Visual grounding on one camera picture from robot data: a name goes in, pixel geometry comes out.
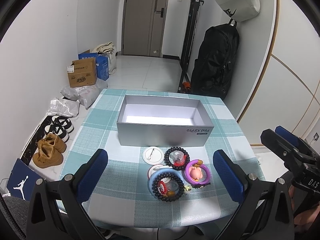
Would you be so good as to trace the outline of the person's right hand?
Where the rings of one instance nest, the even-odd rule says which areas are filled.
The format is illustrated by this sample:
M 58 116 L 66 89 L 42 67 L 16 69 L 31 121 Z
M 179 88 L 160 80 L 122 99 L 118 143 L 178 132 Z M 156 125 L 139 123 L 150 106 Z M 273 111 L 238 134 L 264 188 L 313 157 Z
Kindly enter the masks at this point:
M 292 185 L 289 187 L 289 197 L 291 199 L 292 209 L 294 209 L 294 207 L 295 207 L 295 202 L 293 200 L 295 189 L 296 188 Z M 316 219 L 316 217 L 318 216 L 318 214 L 319 214 L 319 205 L 317 205 L 316 207 L 313 207 L 310 210 L 306 210 L 306 211 L 298 214 L 294 218 L 294 223 L 295 223 L 295 225 L 306 225 L 306 224 L 313 223 L 314 220 Z

